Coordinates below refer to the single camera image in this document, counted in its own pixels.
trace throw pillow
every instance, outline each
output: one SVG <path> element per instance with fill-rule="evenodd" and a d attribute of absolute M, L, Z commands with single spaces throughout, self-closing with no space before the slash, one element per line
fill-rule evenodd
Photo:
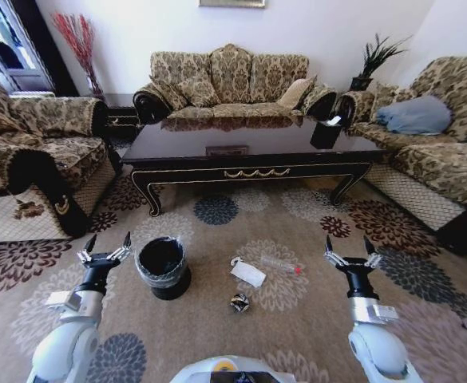
<path fill-rule="evenodd" d="M 198 108 L 209 108 L 220 104 L 214 86 L 205 76 L 194 76 L 178 84 L 178 89 L 187 100 Z"/>
<path fill-rule="evenodd" d="M 316 76 L 295 80 L 281 98 L 276 101 L 277 104 L 289 109 L 297 108 L 301 101 L 303 101 L 307 94 L 313 89 L 315 82 Z"/>
<path fill-rule="evenodd" d="M 153 86 L 160 92 L 166 102 L 173 108 L 173 110 L 183 109 L 187 105 L 187 100 L 180 94 L 180 91 L 175 85 L 170 84 L 166 80 L 161 78 L 155 78 L 150 76 L 152 79 Z"/>
<path fill-rule="evenodd" d="M 402 134 L 440 134 L 451 122 L 451 112 L 434 96 L 395 102 L 377 111 L 377 120 L 387 124 L 387 130 Z"/>

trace coffee table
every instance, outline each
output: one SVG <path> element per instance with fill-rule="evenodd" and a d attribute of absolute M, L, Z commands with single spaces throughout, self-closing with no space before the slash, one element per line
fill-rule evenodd
<path fill-rule="evenodd" d="M 386 153 L 310 117 L 166 119 L 146 125 L 122 162 L 157 216 L 157 184 L 345 176 L 330 195 L 338 205 Z"/>

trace picture frame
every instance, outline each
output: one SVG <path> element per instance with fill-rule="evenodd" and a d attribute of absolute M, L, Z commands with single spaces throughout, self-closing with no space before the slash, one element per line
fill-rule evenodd
<path fill-rule="evenodd" d="M 224 6 L 234 8 L 265 8 L 266 0 L 198 0 L 199 6 Z"/>

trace sofa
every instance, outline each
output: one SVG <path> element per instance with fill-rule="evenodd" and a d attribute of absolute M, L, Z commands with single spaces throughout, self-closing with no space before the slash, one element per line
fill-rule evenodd
<path fill-rule="evenodd" d="M 252 54 L 233 44 L 211 53 L 155 52 L 151 73 L 172 85 L 203 75 L 210 80 L 220 103 L 209 108 L 187 105 L 172 109 L 150 82 L 133 96 L 142 124 L 164 118 L 209 119 L 213 117 L 303 116 L 328 118 L 336 92 L 314 84 L 296 109 L 275 102 L 299 78 L 307 76 L 309 60 L 296 54 Z"/>
<path fill-rule="evenodd" d="M 451 111 L 442 134 L 392 133 L 375 121 L 382 106 L 427 94 Z M 337 110 L 349 134 L 392 153 L 366 179 L 432 229 L 445 246 L 467 254 L 467 57 L 432 61 L 408 89 L 378 85 L 376 91 L 345 93 Z"/>
<path fill-rule="evenodd" d="M 10 98 L 0 86 L 0 242 L 86 233 L 119 171 L 94 98 Z"/>

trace plastic water bottle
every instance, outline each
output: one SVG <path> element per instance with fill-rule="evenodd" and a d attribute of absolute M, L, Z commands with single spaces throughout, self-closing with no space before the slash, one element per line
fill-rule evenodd
<path fill-rule="evenodd" d="M 295 265 L 292 265 L 291 263 L 281 261 L 280 259 L 271 257 L 270 255 L 262 255 L 261 263 L 264 266 L 273 267 L 281 271 L 286 271 L 287 273 L 300 274 L 301 272 L 300 267 L 295 267 Z"/>

